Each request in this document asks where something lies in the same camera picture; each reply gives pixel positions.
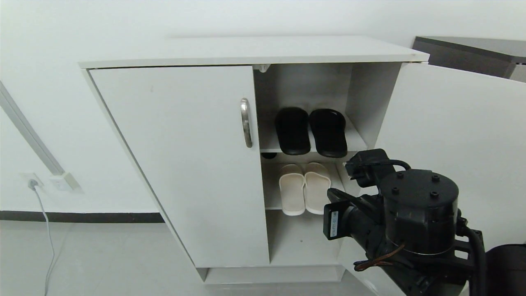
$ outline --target slipper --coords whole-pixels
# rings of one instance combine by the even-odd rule
[[[325,157],[341,158],[347,155],[345,117],[333,109],[317,109],[309,116],[310,129],[316,150]]]
[[[278,134],[279,147],[288,155],[301,155],[310,152],[309,114],[297,107],[283,108],[274,122]]]
[[[288,216],[303,214],[305,211],[303,197],[305,177],[301,173],[301,168],[295,164],[287,164],[281,168],[279,175],[281,210]]]
[[[305,173],[305,207],[307,211],[323,215],[323,207],[330,203],[327,190],[330,188],[329,171],[322,164],[307,164]]]

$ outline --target gray floor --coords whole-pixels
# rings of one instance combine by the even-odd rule
[[[203,285],[165,224],[52,223],[58,255],[49,296],[373,295],[341,283]],[[44,295],[51,260],[43,222],[0,221],[0,295]]]

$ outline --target silver handle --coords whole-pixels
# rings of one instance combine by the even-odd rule
[[[243,133],[245,134],[245,143],[248,148],[252,148],[252,137],[250,136],[250,123],[248,120],[248,100],[246,98],[241,99],[241,122],[243,124]]]

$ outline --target cable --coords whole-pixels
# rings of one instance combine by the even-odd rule
[[[370,165],[399,165],[403,167],[404,169],[406,169],[406,171],[411,169],[411,166],[407,162],[396,160],[396,159],[365,161],[361,163],[359,166],[370,166]]]
[[[44,284],[44,296],[47,296],[47,290],[49,287],[49,277],[51,276],[53,261],[55,260],[55,248],[53,248],[53,241],[51,240],[51,231],[49,231],[49,219],[47,218],[46,211],[44,211],[44,206],[42,205],[42,200],[40,199],[40,195],[38,195],[38,192],[36,191],[37,185],[38,183],[35,180],[31,179],[27,186],[35,192],[36,197],[38,198],[40,209],[42,210],[42,214],[44,215],[44,218],[46,219],[47,237],[49,238],[49,245],[51,246],[51,253],[53,254],[53,256],[51,257],[51,263],[49,264],[49,268],[47,269],[46,282]]]
[[[469,243],[474,248],[476,273],[473,275],[474,295],[486,296],[488,294],[486,289],[486,252],[480,237],[469,227],[464,227],[464,234],[468,237]]]
[[[364,271],[365,269],[373,266],[393,265],[393,263],[384,260],[396,255],[396,253],[400,252],[405,246],[405,244],[401,244],[396,250],[372,260],[357,261],[354,263],[355,271]]]

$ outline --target wall outlet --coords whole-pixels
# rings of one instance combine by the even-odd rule
[[[77,181],[75,181],[70,173],[64,173],[60,176],[51,176],[49,177],[49,181],[51,181],[51,184],[60,191],[73,191],[75,188],[79,187]]]
[[[19,175],[22,177],[22,179],[24,179],[24,181],[26,181],[26,184],[29,184],[29,181],[33,179],[38,183],[38,186],[44,186],[42,181],[40,181],[35,173],[20,173]]]

